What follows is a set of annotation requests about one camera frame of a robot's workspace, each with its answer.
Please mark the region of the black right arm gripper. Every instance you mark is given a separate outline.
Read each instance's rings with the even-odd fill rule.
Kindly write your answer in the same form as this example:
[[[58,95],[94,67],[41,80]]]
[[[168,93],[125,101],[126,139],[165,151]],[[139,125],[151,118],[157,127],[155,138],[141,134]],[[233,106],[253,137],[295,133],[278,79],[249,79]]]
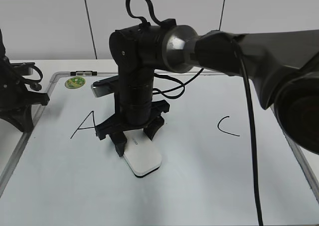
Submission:
[[[103,140],[110,136],[119,157],[125,152],[127,138],[124,131],[143,129],[146,136],[153,140],[157,131],[164,125],[162,113],[169,112],[170,105],[167,101],[149,101],[146,104],[120,103],[119,92],[114,93],[115,113],[104,122],[95,126],[96,136]]]

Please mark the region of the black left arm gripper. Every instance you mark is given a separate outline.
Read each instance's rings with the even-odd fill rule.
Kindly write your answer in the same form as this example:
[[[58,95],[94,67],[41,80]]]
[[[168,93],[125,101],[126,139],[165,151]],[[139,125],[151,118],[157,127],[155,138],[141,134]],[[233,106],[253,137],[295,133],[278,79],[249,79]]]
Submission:
[[[0,118],[15,126],[21,132],[34,128],[31,105],[46,106],[47,93],[41,93],[42,71],[32,66],[31,76],[18,74],[7,57],[0,59]]]

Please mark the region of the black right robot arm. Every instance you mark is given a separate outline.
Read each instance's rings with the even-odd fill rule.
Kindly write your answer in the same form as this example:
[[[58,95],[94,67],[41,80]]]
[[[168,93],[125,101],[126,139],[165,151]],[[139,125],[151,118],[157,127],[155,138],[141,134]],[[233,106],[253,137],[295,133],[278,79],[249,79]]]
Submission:
[[[109,47],[118,75],[98,84],[115,95],[115,113],[96,126],[110,136],[119,155],[124,132],[143,129],[152,138],[163,125],[165,101],[153,102],[155,70],[186,73],[193,67],[247,77],[261,108],[274,108],[283,132],[304,149],[319,151],[319,32],[233,34],[213,30],[198,35],[174,20],[145,22],[114,31]]]

